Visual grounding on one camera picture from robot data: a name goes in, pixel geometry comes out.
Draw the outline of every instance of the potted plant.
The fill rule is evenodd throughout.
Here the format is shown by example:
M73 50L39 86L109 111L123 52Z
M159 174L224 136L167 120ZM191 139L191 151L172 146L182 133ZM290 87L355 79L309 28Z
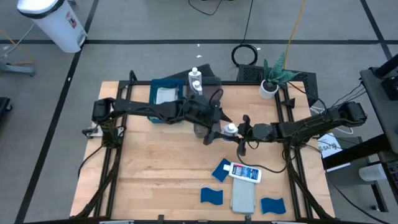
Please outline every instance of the potted plant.
M279 86L291 80L297 73L284 70L285 53L283 53L275 65L268 67L268 61L264 59L264 80L261 82L259 94L262 98L270 99L274 97Z

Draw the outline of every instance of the white trash can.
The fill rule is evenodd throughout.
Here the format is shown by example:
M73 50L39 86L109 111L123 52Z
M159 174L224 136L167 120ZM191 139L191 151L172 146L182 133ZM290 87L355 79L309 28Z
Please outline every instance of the white trash can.
M75 53L81 50L87 33L67 0L18 0L17 8L64 52Z

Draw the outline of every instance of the white pot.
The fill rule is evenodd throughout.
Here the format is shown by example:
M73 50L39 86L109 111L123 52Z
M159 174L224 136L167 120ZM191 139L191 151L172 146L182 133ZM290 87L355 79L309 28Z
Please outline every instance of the white pot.
M260 84L260 88L259 88L259 95L261 96L261 98L263 99L271 99L272 97L274 97L275 93L279 90L279 85L276 86L276 89L272 92L267 91L266 89L264 89L262 86L264 84L265 80L263 80Z

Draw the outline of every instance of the blue bin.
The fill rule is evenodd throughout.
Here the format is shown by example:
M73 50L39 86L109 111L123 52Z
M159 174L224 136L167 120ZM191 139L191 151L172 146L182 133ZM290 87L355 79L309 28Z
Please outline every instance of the blue bin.
M149 104L155 104L158 88L176 88L178 100L183 98L184 80L181 78L162 78L154 79L150 82ZM155 117L147 117L149 121L155 124L164 123Z

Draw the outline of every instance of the wooden table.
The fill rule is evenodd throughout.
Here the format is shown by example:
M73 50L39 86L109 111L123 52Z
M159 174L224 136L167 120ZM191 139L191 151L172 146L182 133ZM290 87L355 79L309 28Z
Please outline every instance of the wooden table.
M295 85L304 90L301 82ZM118 82L103 82L99 98L116 97ZM275 99L264 100L258 95L258 86L223 86L224 95L221 107L235 124L242 123L248 114L251 124L278 121ZM131 100L149 99L149 86L133 86ZM296 98L293 110L295 120L310 116L306 96L290 87L291 98ZM85 157L101 144L100 138L88 141ZM318 147L316 140L308 144ZM243 214L233 213L231 199L232 178L224 182L216 180L211 173L222 158L239 162L236 157L237 144L217 139L204 146L193 133L193 124L186 121L175 124L152 124L143 116L128 116L124 138L118 183L116 187L112 219L156 220L165 215L166 220L244 220ZM76 215L87 204L98 188L103 166L102 150L90 159L81 170L73 200L71 215ZM321 206L334 216L330 193L320 154L303 148L302 160L307 177L308 189ZM262 164L274 170L285 165L282 159L282 144L260 143L256 150L247 148L243 161L248 164ZM200 203L200 189L209 187L223 190L223 204ZM305 207L297 188L301 216L305 217ZM256 184L256 208L252 220L295 220L292 196L287 172L262 173L260 184ZM283 198L286 213L261 214L260 199ZM101 214L105 214L108 193L104 194Z

